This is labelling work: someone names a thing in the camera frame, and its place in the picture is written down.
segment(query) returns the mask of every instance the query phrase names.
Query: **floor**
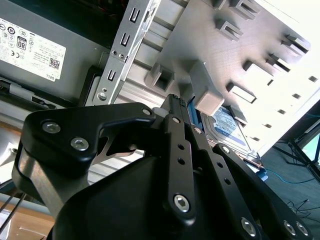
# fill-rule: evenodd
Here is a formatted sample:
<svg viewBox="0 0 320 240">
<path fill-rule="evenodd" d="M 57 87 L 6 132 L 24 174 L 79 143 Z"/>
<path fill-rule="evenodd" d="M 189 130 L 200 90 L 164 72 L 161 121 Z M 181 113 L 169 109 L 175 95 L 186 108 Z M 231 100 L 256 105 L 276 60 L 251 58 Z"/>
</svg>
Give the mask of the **floor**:
<svg viewBox="0 0 320 240">
<path fill-rule="evenodd" d="M 277 143 L 276 145 L 289 153 L 291 152 L 290 148 L 285 144 Z M 291 162 L 293 161 L 292 158 L 271 148 L 262 157 L 262 163 L 267 170 L 269 169 L 276 172 L 288 182 L 297 183 L 313 178 L 313 175 L 305 167 L 287 164 L 283 158 Z M 268 179 L 265 183 L 285 203 L 291 201 L 288 206 L 291 207 L 294 212 L 296 212 L 297 208 L 306 200 L 308 201 L 299 208 L 299 211 L 320 207 L 320 183 L 316 180 L 301 184 L 289 184 L 281 181 L 278 176 L 271 172 L 267 175 Z M 310 228 L 315 239 L 320 240 L 320 208 L 298 212 L 297 214 L 303 218 L 303 222 Z"/>
</svg>

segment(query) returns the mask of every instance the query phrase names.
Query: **screw hole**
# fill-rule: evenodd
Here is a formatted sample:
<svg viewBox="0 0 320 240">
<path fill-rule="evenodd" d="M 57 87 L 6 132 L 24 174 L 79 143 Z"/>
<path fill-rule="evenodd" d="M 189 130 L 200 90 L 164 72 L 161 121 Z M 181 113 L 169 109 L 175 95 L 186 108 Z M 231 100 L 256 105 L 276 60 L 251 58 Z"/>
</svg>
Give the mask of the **screw hole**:
<svg viewBox="0 0 320 240">
<path fill-rule="evenodd" d="M 105 100 L 107 100 L 107 96 L 106 96 L 105 93 L 99 92 L 98 93 L 98 99 L 101 100 L 101 101 L 105 101 Z"/>
<path fill-rule="evenodd" d="M 179 118 L 177 118 L 177 117 L 175 117 L 175 116 L 172 118 L 172 120 L 173 120 L 174 122 L 176 122 L 177 124 L 180 123 Z"/>
<path fill-rule="evenodd" d="M 228 178 L 225 178 L 225 179 L 224 179 L 224 182 L 225 182 L 226 184 L 228 184 L 228 185 L 231 184 L 231 182 L 230 182 L 230 180 L 229 180 Z"/>
<path fill-rule="evenodd" d="M 178 148 L 180 148 L 181 150 L 185 150 L 185 147 L 182 146 L 181 144 L 178 144 Z"/>
<path fill-rule="evenodd" d="M 186 164 L 185 160 L 183 160 L 180 157 L 178 158 L 178 163 L 180 163 L 181 165 L 185 165 Z"/>
<path fill-rule="evenodd" d="M 142 112 L 146 115 L 151 115 L 151 112 L 147 109 L 142 109 Z"/>
</svg>

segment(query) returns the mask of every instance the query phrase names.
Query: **blue label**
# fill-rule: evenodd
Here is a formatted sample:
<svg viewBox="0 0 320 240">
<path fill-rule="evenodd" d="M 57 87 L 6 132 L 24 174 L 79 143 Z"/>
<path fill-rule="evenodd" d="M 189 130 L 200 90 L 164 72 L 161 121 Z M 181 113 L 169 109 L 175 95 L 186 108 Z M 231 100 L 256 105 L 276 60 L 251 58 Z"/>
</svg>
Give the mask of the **blue label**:
<svg viewBox="0 0 320 240">
<path fill-rule="evenodd" d="M 241 144 L 241 145 L 243 145 L 243 146 L 246 146 L 246 144 L 245 144 L 243 141 L 241 141 L 239 138 L 236 138 L 236 137 L 232 136 L 231 134 L 227 133 L 226 131 L 223 131 L 222 129 L 217 128 L 216 126 L 214 127 L 214 129 L 215 129 L 218 133 L 220 133 L 220 134 L 222 134 L 222 135 L 224 135 L 224 136 L 226 136 L 226 137 L 228 137 L 228 138 L 236 141 L 237 143 L 239 143 L 239 144 Z"/>
</svg>

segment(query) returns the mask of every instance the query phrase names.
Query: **red wire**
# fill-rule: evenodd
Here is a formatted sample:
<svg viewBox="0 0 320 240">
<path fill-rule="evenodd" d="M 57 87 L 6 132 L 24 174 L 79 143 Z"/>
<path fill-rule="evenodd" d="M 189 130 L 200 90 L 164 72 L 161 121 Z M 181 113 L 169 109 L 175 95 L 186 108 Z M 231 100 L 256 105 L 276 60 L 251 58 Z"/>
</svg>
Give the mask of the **red wire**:
<svg viewBox="0 0 320 240">
<path fill-rule="evenodd" d="M 125 0 L 121 0 L 121 5 L 124 9 L 126 9 Z"/>
</svg>

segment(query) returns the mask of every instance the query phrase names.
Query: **80 plus logo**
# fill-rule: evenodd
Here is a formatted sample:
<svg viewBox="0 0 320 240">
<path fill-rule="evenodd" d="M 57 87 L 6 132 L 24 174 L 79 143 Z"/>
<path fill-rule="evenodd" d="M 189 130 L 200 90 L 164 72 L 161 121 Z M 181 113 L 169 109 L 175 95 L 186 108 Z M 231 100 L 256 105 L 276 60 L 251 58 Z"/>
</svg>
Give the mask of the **80 plus logo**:
<svg viewBox="0 0 320 240">
<path fill-rule="evenodd" d="M 27 40 L 23 37 L 18 36 L 16 46 L 22 50 L 27 49 Z"/>
</svg>

